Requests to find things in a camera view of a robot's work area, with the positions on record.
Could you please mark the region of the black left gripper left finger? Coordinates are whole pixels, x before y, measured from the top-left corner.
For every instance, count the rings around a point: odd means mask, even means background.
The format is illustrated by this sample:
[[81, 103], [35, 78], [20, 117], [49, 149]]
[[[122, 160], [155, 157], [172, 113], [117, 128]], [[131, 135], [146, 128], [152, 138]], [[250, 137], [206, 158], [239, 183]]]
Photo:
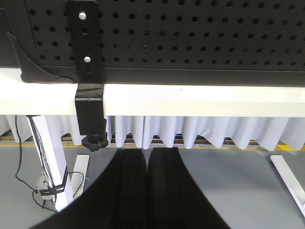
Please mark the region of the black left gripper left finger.
[[146, 161], [139, 149], [122, 150], [115, 229], [146, 228]]

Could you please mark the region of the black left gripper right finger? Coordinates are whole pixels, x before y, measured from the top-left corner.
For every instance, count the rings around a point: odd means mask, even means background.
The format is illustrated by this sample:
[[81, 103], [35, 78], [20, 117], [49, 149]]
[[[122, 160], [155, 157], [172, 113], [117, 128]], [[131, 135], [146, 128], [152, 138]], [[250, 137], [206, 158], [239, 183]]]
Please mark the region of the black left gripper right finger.
[[179, 196], [172, 148], [154, 148], [148, 162], [148, 228], [183, 229], [184, 220]]

